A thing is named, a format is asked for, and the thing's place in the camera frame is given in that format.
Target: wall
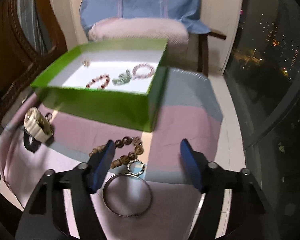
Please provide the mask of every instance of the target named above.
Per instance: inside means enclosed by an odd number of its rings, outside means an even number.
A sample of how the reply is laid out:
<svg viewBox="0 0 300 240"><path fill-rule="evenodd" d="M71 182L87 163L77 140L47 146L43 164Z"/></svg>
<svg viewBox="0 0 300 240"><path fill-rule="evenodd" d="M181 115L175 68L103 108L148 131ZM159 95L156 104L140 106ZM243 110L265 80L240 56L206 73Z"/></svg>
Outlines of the wall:
<svg viewBox="0 0 300 240"><path fill-rule="evenodd" d="M51 0L61 29L66 37L68 49L88 40L81 28L79 8L81 0ZM225 41L209 37L209 65L223 73L234 42L242 0L202 0L201 19L212 29L227 35ZM197 39L191 38L188 51L190 61L196 59Z"/></svg>

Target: wooden bead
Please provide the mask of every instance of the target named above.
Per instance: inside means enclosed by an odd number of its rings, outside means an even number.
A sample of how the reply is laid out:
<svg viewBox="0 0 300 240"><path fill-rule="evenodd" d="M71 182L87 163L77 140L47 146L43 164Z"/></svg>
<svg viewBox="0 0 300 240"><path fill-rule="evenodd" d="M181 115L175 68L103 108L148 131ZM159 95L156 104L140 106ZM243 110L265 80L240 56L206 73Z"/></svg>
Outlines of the wooden bead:
<svg viewBox="0 0 300 240"><path fill-rule="evenodd" d="M116 167L119 167L119 166L122 165L119 159L114 160L114 161L113 161L113 164L114 164Z"/></svg>
<svg viewBox="0 0 300 240"><path fill-rule="evenodd" d="M137 137L134 137L134 138L132 139L132 143L133 143L134 146L137 146L137 145L141 144L142 142L141 142L140 137L137 136Z"/></svg>
<svg viewBox="0 0 300 240"><path fill-rule="evenodd" d="M129 152L128 157L129 157L129 160L132 161L132 160L135 160L138 156L135 152Z"/></svg>
<svg viewBox="0 0 300 240"><path fill-rule="evenodd" d="M129 157L127 155L122 155L119 160L123 165L127 165L129 163Z"/></svg>
<svg viewBox="0 0 300 240"><path fill-rule="evenodd" d="M128 136L125 136L122 138L122 142L125 144L125 145L130 145L131 144L131 138L128 137Z"/></svg>
<svg viewBox="0 0 300 240"><path fill-rule="evenodd" d="M122 148L124 146L122 140L116 140L114 143L118 148Z"/></svg>
<svg viewBox="0 0 300 240"><path fill-rule="evenodd" d="M137 145L135 148L134 148L134 151L136 152L136 154L140 155L140 154L143 154L143 152L145 151L142 147L142 145Z"/></svg>

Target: black strap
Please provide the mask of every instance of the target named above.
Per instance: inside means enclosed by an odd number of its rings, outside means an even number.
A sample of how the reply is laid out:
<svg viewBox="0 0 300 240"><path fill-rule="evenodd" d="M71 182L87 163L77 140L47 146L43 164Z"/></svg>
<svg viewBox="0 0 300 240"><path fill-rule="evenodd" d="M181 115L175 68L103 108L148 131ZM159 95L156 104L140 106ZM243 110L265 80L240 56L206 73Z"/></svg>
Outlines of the black strap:
<svg viewBox="0 0 300 240"><path fill-rule="evenodd" d="M25 148L28 151L35 153L39 149L41 142L34 139L34 137L32 137L30 134L28 134L25 130L23 133L23 144L25 145Z"/></svg>

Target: silver bolt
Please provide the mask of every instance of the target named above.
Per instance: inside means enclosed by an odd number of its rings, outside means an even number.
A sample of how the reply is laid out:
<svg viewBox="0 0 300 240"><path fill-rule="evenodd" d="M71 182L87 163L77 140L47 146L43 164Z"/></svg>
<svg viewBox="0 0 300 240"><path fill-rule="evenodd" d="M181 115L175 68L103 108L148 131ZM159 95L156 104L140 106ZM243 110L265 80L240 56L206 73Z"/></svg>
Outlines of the silver bolt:
<svg viewBox="0 0 300 240"><path fill-rule="evenodd" d="M80 163L80 164L78 165L78 169L79 169L79 170L85 170L87 167L88 167L88 164L87 164L87 163Z"/></svg>
<svg viewBox="0 0 300 240"><path fill-rule="evenodd" d="M209 162L208 167L210 169L216 169L216 168L218 168L218 164L216 164L215 162Z"/></svg>
<svg viewBox="0 0 300 240"><path fill-rule="evenodd" d="M250 170L247 169L247 168L243 168L243 169L241 170L241 172L242 172L244 175L249 175L249 174L250 174Z"/></svg>
<svg viewBox="0 0 300 240"><path fill-rule="evenodd" d="M54 173L54 170L50 169L50 170L46 170L46 172L44 173L46 176L51 176Z"/></svg>

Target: red beaded bracelet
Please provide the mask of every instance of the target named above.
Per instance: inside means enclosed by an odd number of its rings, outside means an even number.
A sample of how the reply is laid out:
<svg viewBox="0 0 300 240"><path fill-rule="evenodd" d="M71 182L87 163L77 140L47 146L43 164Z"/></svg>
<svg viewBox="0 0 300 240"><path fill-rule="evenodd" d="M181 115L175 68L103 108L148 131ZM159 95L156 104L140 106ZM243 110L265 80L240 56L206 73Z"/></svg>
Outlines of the red beaded bracelet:
<svg viewBox="0 0 300 240"><path fill-rule="evenodd" d="M109 82L110 82L110 76L109 76L109 74L103 74L103 75L101 75L101 76L99 76L99 77L96 77L96 78L94 78L94 79L92 79L92 81L90 81L87 85L86 85L86 88L90 88L90 86L92 86L94 83L96 83L96 82L98 82L98 81L100 81L100 80L102 80L102 79L106 79L106 81L101 85L101 86L99 86L98 87L98 89L105 89L105 87L109 84Z"/></svg>
<svg viewBox="0 0 300 240"><path fill-rule="evenodd" d="M148 74L143 74L143 75L137 75L137 70L141 67L145 67L150 69L150 72ZM152 77L154 75L154 67L152 67L151 65L149 65L148 63L141 63L137 66L135 66L132 70L132 74L133 74L133 79L145 79L145 78L149 78Z"/></svg>

